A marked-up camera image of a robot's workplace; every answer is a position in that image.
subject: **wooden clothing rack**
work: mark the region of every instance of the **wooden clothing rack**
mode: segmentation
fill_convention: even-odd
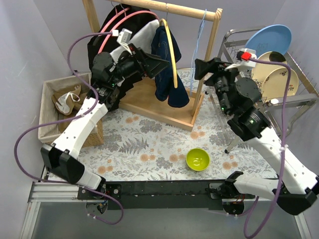
[[[93,0],[82,0],[82,2],[92,31],[98,32],[100,30],[100,24]],[[153,0],[113,0],[113,2],[149,8],[197,19],[202,19],[205,13],[204,10]],[[205,20],[212,21],[213,26],[209,36],[205,61],[210,59],[222,11],[223,9],[218,8],[216,12],[206,12]],[[204,95],[201,93],[203,83],[204,79],[201,79],[198,83],[197,92],[193,92],[191,96],[190,91],[187,90],[189,103],[185,107],[172,108],[167,104],[167,100],[161,102],[155,97],[155,81],[149,78],[144,78],[142,81],[135,83],[134,88],[126,93],[126,96],[121,99],[119,107],[188,131],[192,131],[204,98]]]

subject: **blue plate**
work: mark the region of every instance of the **blue plate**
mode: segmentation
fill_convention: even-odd
[[[256,32],[246,43],[245,48],[256,51],[257,57],[269,51],[285,54],[291,43],[291,31],[284,25],[267,26]]]

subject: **dark blue jacket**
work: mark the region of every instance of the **dark blue jacket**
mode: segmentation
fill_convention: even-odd
[[[174,36],[172,33],[170,33],[170,35],[174,48],[175,61],[177,62],[181,59],[181,53]],[[171,62],[168,39],[164,26],[160,26],[156,30],[152,42],[152,54],[160,56],[161,59]],[[185,87],[178,75],[177,88],[174,88],[173,68],[171,65],[155,77],[155,85],[155,96],[159,101],[165,101],[168,97],[168,105],[175,108],[181,108],[188,104],[189,98],[187,91],[185,90]]]

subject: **wooden base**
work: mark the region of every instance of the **wooden base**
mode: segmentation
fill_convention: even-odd
[[[134,88],[130,89],[121,99],[119,106],[122,109],[192,131],[204,94],[200,94],[195,114],[192,116],[196,92],[189,97],[189,103],[185,107],[173,108],[167,104],[167,100],[159,101],[155,96],[155,90],[155,81],[144,78],[134,84]]]

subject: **wooden rod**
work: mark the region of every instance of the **wooden rod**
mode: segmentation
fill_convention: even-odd
[[[206,50],[206,54],[205,54],[205,61],[208,61],[210,59],[211,51],[213,49],[213,45],[215,42],[215,38],[216,38],[217,31],[218,31],[219,22],[220,22],[222,13],[223,13],[223,9],[218,8],[216,11],[215,19],[213,21],[213,26],[211,28],[211,32],[210,32],[210,36],[209,36],[209,41],[208,41],[207,50]],[[204,84],[204,78],[205,77],[203,77],[198,83],[196,97],[195,97],[195,101],[194,101],[194,105],[193,105],[193,109],[192,109],[192,113],[191,113],[192,116],[195,114],[197,105],[199,103],[201,90],[202,90],[203,84]]]
[[[145,7],[153,10],[173,13],[182,16],[189,16],[192,18],[202,19],[205,11],[199,10],[186,6],[179,6],[175,4],[165,3],[161,1],[152,1],[152,0],[112,0],[113,2],[118,2],[122,4],[128,4],[132,6]],[[215,13],[212,11],[206,12],[205,20],[214,21]]]
[[[96,15],[93,0],[82,0],[92,32],[99,32],[100,24]]]

